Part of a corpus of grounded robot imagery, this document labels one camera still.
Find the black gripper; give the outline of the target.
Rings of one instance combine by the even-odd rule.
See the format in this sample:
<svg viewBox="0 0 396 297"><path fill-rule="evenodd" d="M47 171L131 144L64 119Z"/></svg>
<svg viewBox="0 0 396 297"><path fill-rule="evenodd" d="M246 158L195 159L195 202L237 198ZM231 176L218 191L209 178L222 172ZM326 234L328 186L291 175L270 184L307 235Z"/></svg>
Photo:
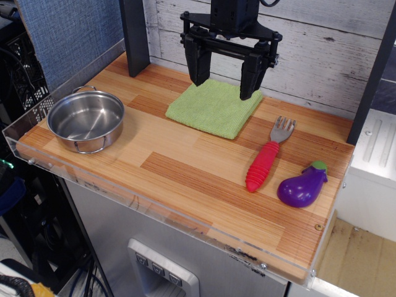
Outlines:
<svg viewBox="0 0 396 297"><path fill-rule="evenodd" d="M259 6L277 4L278 1L212 1L210 14L183 12L181 43L192 82L200 86L209 78L213 52L244 59L240 99L251 98L261 85L265 67L277 64L278 43L283 38L258 22Z"/></svg>

